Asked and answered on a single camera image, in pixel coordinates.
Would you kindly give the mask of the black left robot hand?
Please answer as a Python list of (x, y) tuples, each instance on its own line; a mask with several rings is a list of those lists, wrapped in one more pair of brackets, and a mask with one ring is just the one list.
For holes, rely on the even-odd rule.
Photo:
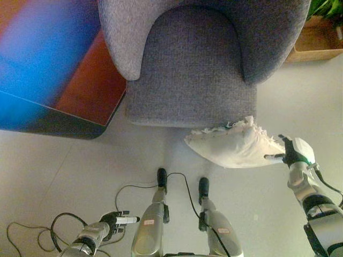
[(100, 222), (105, 222), (109, 226), (109, 232), (103, 241), (109, 241), (114, 234), (119, 232), (120, 227), (140, 221), (140, 217), (130, 216), (129, 214), (130, 212), (128, 210), (112, 211), (101, 217)]

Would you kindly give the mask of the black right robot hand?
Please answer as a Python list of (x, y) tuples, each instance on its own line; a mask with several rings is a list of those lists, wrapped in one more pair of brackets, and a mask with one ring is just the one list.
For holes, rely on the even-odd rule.
[(278, 137), (284, 142), (285, 153), (264, 155), (264, 159), (274, 163), (284, 163), (289, 168), (296, 162), (304, 162), (307, 165), (316, 163), (313, 148), (301, 138), (290, 138), (283, 134)]

